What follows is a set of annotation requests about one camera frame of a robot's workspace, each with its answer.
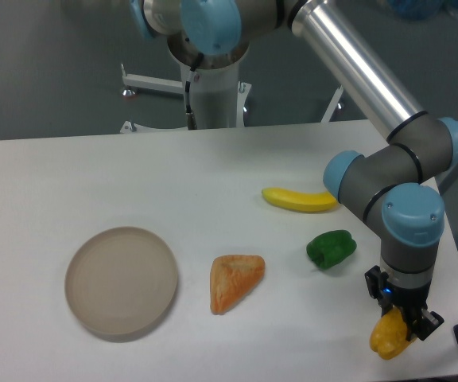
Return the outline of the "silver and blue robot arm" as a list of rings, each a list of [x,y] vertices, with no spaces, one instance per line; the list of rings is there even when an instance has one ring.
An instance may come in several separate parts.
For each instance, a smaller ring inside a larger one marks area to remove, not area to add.
[[[381,263],[365,275],[383,313],[397,308],[408,338],[426,339],[443,322],[427,306],[444,231],[444,202],[425,182],[458,163],[458,122],[433,118],[403,88],[331,1],[132,1],[146,38],[165,36],[187,71],[187,126],[234,127],[235,82],[227,97],[194,77],[236,64],[250,41],[282,26],[304,39],[385,138],[363,156],[337,154],[324,171],[331,195],[381,240]]]

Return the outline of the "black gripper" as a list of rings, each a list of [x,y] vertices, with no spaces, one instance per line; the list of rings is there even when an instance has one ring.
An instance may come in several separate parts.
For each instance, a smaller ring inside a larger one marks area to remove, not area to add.
[[[393,268],[382,270],[374,266],[364,275],[369,295],[375,299],[383,317],[393,307],[406,312],[406,340],[429,337],[444,324],[435,311],[428,311],[427,298],[431,287],[431,272],[404,274]]]

